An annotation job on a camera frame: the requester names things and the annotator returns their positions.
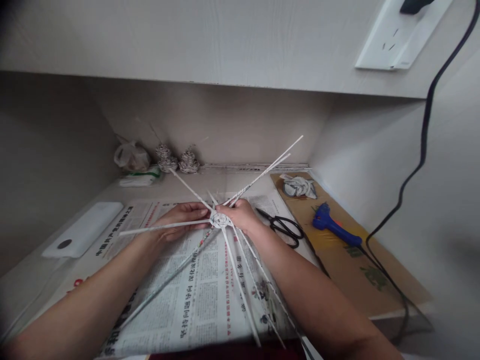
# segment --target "newspaper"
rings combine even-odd
[[[226,193],[223,198],[234,193]],[[276,191],[253,194],[246,197],[252,206],[271,215],[292,218]],[[66,293],[79,286],[89,276],[118,254],[134,236],[118,237],[120,231],[148,227],[160,216],[172,209],[177,202],[172,199],[133,201],[77,262],[71,273],[49,300],[42,312],[60,300]],[[256,329],[262,341],[275,340],[263,306],[274,319],[281,337],[294,334],[277,299],[263,278],[243,238],[237,239],[232,228],[227,228],[230,244],[234,244],[235,264],[231,264],[222,232],[214,230],[185,268],[152,300],[136,318],[122,330],[119,326],[133,310],[151,294],[179,264],[199,245],[210,229],[188,232],[172,242],[152,267],[149,275],[132,294],[110,336],[102,346],[99,358],[125,357],[142,354],[158,354],[184,351],[210,344],[232,340],[248,340],[252,337],[246,319],[246,299],[252,310]],[[243,247],[245,258],[240,251]],[[253,272],[259,293],[247,269]],[[270,278],[267,268],[263,267]],[[237,271],[242,293],[235,282]]]

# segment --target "scissors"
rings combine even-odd
[[[290,219],[287,219],[286,217],[281,217],[281,216],[272,217],[268,215],[265,211],[259,209],[258,207],[256,208],[256,210],[260,215],[262,215],[265,219],[267,219],[270,222],[270,229],[272,229],[273,231],[277,230],[282,234],[287,235],[293,240],[293,244],[285,241],[289,247],[291,247],[292,249],[296,249],[299,247],[299,244],[300,244],[299,239],[302,239],[305,236],[305,233],[297,223],[295,223]],[[282,228],[275,225],[275,222],[279,223],[282,226]],[[299,234],[296,234],[292,230],[290,230],[289,227],[285,225],[284,222],[290,223],[293,226],[295,226]]]

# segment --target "plastic bag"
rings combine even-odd
[[[113,161],[128,172],[143,172],[150,166],[150,156],[135,141],[120,145],[113,156]]]

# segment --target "electrical outlet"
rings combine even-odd
[[[405,0],[385,0],[356,68],[408,69],[427,43],[452,0],[435,0],[418,14],[400,13]]]

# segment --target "white cabinet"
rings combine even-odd
[[[424,98],[473,1],[454,1],[410,70],[355,69],[382,4],[25,0],[8,16],[0,69]]]

